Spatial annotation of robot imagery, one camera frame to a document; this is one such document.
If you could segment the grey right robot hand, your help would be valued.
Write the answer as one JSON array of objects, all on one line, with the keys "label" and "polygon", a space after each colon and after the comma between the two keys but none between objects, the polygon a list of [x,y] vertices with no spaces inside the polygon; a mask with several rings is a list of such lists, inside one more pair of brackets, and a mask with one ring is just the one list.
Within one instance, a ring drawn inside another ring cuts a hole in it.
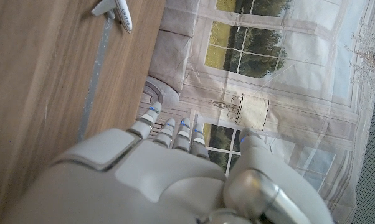
[{"label": "grey right robot hand", "polygon": [[153,103],[126,131],[109,129],[63,152],[4,216],[4,223],[332,223],[318,192],[257,132],[239,136],[225,174],[200,124],[169,119],[148,135]]}]

